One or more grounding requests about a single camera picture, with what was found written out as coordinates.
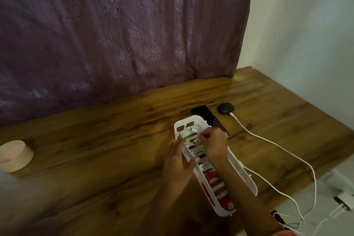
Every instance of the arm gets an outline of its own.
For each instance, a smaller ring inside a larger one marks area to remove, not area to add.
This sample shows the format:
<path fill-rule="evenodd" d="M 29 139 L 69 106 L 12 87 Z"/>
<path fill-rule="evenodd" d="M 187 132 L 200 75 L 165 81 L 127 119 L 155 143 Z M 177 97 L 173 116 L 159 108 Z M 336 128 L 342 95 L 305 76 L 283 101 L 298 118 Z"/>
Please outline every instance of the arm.
<path fill-rule="evenodd" d="M 224 181 L 248 236 L 270 236 L 283 227 L 250 191 L 227 157 L 227 133 L 207 128 L 200 135 L 204 152 Z"/>
<path fill-rule="evenodd" d="M 188 166 L 183 167 L 182 150 L 185 140 L 179 136 L 176 142 L 170 144 L 162 169 L 161 187 L 153 198 L 136 236 L 161 235 L 165 216 L 191 179 L 199 158 L 191 159 Z"/>

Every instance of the person's left arm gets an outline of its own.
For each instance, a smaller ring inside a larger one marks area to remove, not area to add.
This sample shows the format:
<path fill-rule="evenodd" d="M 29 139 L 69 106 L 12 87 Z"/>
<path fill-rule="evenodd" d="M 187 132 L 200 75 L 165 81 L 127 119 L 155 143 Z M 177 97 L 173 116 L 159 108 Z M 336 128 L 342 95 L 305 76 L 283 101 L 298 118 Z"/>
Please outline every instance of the person's left arm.
<path fill-rule="evenodd" d="M 162 182 L 153 198 L 148 213 L 136 236 L 158 236 L 162 233 L 162 223 L 175 200 L 187 186 L 193 175 L 193 168 L 199 158 L 193 158 L 185 168 L 182 162 L 182 150 L 185 139 L 181 136 L 170 144 L 162 168 Z"/>

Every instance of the red sleeve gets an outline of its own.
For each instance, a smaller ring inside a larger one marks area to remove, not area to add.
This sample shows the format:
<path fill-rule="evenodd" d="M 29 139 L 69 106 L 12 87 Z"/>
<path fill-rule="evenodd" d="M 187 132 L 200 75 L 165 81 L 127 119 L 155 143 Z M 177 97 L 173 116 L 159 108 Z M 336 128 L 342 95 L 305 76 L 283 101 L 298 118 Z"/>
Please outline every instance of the red sleeve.
<path fill-rule="evenodd" d="M 284 230 L 284 231 L 277 232 L 273 236 L 296 236 L 296 234 L 290 230 Z"/>

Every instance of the wooden tabletop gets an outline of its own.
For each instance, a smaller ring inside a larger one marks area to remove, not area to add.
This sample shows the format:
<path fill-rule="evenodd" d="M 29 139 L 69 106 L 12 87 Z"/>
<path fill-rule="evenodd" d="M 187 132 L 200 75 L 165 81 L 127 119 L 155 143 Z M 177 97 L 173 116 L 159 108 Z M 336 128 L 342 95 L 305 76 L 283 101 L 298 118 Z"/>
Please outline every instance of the wooden tabletop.
<path fill-rule="evenodd" d="M 198 79 L 0 129 L 0 143 L 23 140 L 35 152 L 18 172 L 0 173 L 0 234 L 134 235 L 159 183 L 173 125 L 207 105 L 247 167 L 294 194 L 308 168 L 217 113 L 228 101 L 253 133 L 272 140 L 322 175 L 354 153 L 354 132 L 250 67 L 233 78 Z M 271 210 L 284 198 L 252 176 Z M 237 215 L 217 216 L 197 180 L 173 206 L 167 235 L 235 235 Z"/>

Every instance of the smartphone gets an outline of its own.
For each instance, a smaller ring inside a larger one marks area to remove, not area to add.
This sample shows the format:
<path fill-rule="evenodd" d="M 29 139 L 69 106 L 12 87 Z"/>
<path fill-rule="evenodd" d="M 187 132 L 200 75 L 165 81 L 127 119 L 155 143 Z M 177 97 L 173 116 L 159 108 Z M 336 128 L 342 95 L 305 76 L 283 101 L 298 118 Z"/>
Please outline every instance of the smartphone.
<path fill-rule="evenodd" d="M 221 122 L 219 122 L 219 120 L 214 116 L 214 114 L 209 110 L 206 105 L 192 108 L 190 112 L 192 113 L 192 115 L 201 116 L 211 127 L 219 127 L 223 131 L 227 132 L 228 135 L 230 135 L 229 132 L 225 129 Z"/>

